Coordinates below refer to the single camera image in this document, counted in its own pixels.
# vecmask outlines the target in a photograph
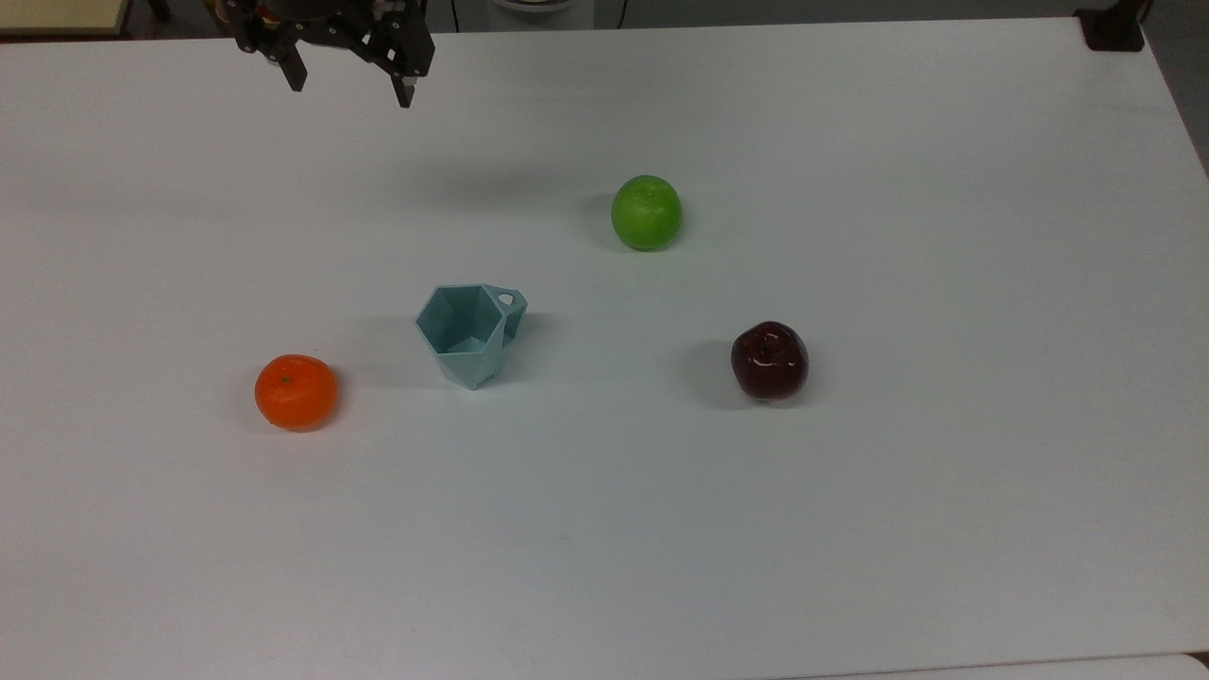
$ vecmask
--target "tangerine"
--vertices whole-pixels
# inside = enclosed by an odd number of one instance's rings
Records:
[[[314,430],[336,408],[336,374],[305,355],[283,355],[256,378],[256,408],[265,420],[284,430]]]

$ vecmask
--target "white table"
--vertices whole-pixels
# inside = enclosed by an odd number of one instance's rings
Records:
[[[740,680],[1209,647],[1209,183],[1074,19],[0,50],[0,676]],[[1107,144],[1112,139],[1115,144]],[[671,249],[609,196],[681,191]],[[530,300],[446,384],[433,286]],[[765,318],[806,394],[754,407]],[[264,363],[339,370],[268,427]]]

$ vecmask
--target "table leg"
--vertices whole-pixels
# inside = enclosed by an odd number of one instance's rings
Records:
[[[157,22],[166,22],[172,18],[172,10],[168,8],[168,0],[147,0],[151,12]]]

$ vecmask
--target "green apple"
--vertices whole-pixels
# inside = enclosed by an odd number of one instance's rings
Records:
[[[649,174],[626,181],[613,197],[613,231],[636,250],[660,248],[676,238],[683,211],[666,180]]]

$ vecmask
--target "mug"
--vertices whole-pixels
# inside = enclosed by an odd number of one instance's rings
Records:
[[[438,286],[416,327],[445,378],[478,390],[504,365],[504,347],[516,338],[528,304],[517,290],[497,286]]]

